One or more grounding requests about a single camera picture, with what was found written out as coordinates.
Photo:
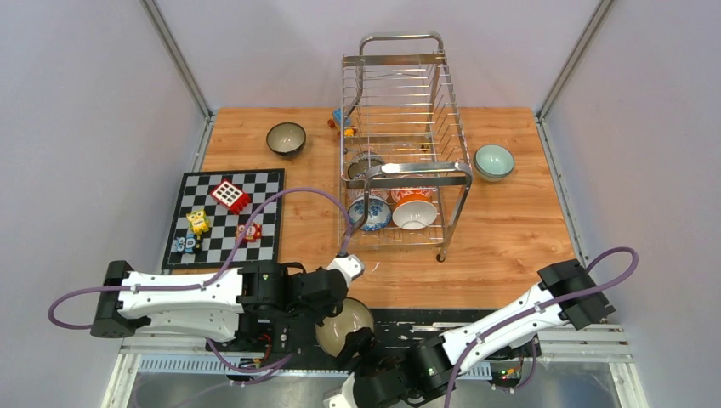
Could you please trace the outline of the small celadon green bowl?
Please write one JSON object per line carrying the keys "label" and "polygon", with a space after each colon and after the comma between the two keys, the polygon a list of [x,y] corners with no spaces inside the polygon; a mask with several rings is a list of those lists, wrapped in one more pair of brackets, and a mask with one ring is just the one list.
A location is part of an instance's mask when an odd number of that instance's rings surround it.
{"label": "small celadon green bowl", "polygon": [[475,172],[478,174],[478,176],[489,183],[496,183],[500,182],[504,179],[507,179],[513,172],[508,173],[502,173],[502,174],[494,174],[494,173],[488,173],[483,168],[475,168]]}

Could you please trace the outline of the brown speckled bowl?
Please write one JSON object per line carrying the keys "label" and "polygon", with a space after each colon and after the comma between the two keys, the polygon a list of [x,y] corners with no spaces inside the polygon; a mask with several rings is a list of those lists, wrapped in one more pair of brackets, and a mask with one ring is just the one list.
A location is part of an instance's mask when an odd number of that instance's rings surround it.
{"label": "brown speckled bowl", "polygon": [[375,320],[363,302],[348,297],[344,299],[343,310],[338,315],[328,316],[321,323],[321,326],[315,326],[316,340],[326,354],[337,357],[349,333],[365,327],[374,331]]}

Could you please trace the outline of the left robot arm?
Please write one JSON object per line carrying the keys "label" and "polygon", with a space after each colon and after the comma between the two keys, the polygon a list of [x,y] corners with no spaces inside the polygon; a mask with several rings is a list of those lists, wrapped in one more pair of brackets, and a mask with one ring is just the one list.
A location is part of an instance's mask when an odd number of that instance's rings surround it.
{"label": "left robot arm", "polygon": [[364,272],[353,256],[308,272],[300,263],[252,261],[204,275],[153,275],[125,261],[109,264],[90,333],[126,338],[136,332],[175,332],[254,349],[260,328],[250,320],[300,317],[315,324],[339,313],[349,287]]}

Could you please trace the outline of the teal glazed bowl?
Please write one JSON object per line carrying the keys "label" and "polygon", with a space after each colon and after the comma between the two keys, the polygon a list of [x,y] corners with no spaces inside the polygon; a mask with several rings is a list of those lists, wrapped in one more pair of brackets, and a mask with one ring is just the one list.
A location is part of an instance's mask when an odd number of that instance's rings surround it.
{"label": "teal glazed bowl", "polygon": [[293,158],[305,147],[305,129],[295,122],[281,122],[272,127],[266,135],[267,147],[278,156]]}

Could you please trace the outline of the steel two-tier dish rack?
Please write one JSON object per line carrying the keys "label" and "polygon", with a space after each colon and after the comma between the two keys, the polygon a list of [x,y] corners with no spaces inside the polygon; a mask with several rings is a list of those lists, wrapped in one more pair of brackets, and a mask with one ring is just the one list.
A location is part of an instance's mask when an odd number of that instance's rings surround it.
{"label": "steel two-tier dish rack", "polygon": [[[429,246],[446,259],[468,198],[473,168],[444,42],[436,31],[372,33],[357,51],[342,59],[339,108],[357,127],[355,136],[339,137],[339,191],[348,211],[347,189],[384,199],[392,212],[392,190],[430,188],[438,217],[429,227],[405,230],[390,224],[362,231],[366,215],[340,223],[339,240],[353,247],[380,249]],[[364,178],[348,179],[351,158],[362,152],[380,155],[385,164],[370,167]]]}

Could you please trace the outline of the large ribbed celadon bowl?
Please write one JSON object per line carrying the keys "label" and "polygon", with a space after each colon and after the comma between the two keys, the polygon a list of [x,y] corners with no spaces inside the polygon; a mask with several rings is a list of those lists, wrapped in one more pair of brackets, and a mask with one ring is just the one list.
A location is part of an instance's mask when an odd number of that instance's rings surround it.
{"label": "large ribbed celadon bowl", "polygon": [[488,173],[502,174],[512,172],[515,160],[511,152],[498,144],[481,146],[474,153],[474,167],[483,168]]}

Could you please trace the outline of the blue floral bowl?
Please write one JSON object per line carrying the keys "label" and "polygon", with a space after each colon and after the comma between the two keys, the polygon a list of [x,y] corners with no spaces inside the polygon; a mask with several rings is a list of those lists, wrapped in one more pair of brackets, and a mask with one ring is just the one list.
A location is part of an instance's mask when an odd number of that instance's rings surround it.
{"label": "blue floral bowl", "polygon": [[366,222],[360,227],[362,231],[377,231],[387,227],[392,219],[392,210],[382,198],[371,195],[368,200],[369,208],[364,206],[364,198],[354,200],[348,208],[351,222],[356,224],[364,215]]}

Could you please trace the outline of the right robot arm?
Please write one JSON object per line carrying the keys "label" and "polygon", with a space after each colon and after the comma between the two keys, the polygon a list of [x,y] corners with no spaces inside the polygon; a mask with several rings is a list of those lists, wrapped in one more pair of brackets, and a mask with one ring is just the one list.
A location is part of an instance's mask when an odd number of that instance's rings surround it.
{"label": "right robot arm", "polygon": [[368,327],[347,334],[337,361],[359,359],[343,385],[325,394],[323,405],[390,407],[404,401],[420,407],[449,394],[478,361],[508,354],[541,330],[565,325],[581,330],[615,312],[576,260],[551,264],[538,274],[540,282],[508,306],[399,353],[386,351]]}

